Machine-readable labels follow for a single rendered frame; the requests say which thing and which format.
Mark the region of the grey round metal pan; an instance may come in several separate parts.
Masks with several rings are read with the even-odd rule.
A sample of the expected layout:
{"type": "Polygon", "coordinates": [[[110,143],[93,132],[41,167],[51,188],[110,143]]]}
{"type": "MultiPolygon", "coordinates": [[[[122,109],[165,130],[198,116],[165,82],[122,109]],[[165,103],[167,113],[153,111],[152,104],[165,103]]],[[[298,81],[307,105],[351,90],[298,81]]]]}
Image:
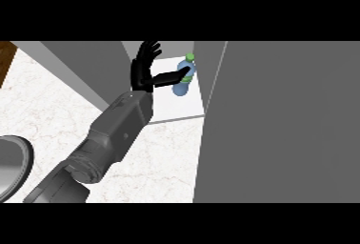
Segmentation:
{"type": "Polygon", "coordinates": [[[0,136],[0,203],[4,203],[23,185],[34,165],[34,148],[16,135],[0,136]]]}

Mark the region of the grey cabinet white interior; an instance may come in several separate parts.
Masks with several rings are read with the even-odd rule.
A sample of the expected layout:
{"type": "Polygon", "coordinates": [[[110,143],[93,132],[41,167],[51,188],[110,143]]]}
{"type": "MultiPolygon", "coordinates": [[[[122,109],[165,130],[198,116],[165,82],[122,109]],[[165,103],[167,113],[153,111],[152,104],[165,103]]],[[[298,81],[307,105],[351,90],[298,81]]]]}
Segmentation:
{"type": "MultiPolygon", "coordinates": [[[[130,65],[139,41],[13,41],[13,44],[100,111],[131,89],[130,65]]],[[[152,124],[202,115],[198,78],[183,96],[172,93],[171,87],[155,89],[152,124]]]]}

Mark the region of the dark grey cabinet door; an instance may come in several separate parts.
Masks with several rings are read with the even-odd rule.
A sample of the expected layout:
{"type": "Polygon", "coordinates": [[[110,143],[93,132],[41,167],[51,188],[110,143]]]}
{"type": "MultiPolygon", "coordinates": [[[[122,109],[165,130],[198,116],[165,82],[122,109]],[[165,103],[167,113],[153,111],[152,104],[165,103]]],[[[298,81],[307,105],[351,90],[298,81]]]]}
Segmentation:
{"type": "Polygon", "coordinates": [[[195,201],[360,202],[358,42],[229,43],[195,201]]]}

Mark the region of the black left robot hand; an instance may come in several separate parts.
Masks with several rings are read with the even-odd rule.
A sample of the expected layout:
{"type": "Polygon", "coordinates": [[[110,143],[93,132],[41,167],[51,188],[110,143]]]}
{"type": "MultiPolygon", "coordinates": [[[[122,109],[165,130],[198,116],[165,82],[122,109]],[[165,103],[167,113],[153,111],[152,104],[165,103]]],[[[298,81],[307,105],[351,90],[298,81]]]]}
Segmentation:
{"type": "Polygon", "coordinates": [[[175,85],[190,71],[189,67],[178,71],[164,72],[152,75],[150,67],[155,58],[162,53],[158,41],[144,41],[131,62],[131,88],[134,91],[152,92],[155,88],[175,85]]]}

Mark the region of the blue water bottle green cap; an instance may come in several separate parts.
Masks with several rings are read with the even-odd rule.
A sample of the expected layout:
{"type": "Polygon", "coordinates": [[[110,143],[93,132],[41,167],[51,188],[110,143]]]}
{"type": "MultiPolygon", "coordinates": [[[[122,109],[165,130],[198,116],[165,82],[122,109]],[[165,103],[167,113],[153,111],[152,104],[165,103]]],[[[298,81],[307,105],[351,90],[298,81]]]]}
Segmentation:
{"type": "Polygon", "coordinates": [[[177,96],[183,96],[187,93],[195,76],[195,55],[192,53],[186,54],[184,60],[177,65],[177,70],[181,70],[184,67],[189,67],[190,70],[186,73],[181,81],[172,86],[172,93],[177,96]]]}

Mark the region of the brown wooden panel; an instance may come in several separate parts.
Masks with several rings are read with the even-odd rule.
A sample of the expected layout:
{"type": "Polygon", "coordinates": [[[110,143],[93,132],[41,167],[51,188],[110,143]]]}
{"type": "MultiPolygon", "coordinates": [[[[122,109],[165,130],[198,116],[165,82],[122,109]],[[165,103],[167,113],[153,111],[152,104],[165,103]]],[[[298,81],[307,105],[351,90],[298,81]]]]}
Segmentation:
{"type": "Polygon", "coordinates": [[[16,45],[10,41],[0,41],[0,88],[15,59],[16,45]]]}

